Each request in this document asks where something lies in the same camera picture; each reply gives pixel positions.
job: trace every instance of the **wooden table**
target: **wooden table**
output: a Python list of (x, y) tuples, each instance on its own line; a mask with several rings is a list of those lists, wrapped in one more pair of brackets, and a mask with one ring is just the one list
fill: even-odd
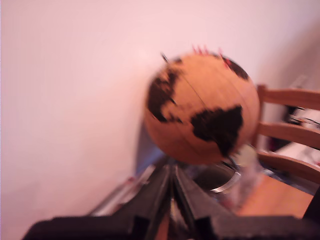
[(303, 217), (313, 198), (312, 195), (264, 174), (261, 178), (261, 182), (249, 195), (237, 215)]

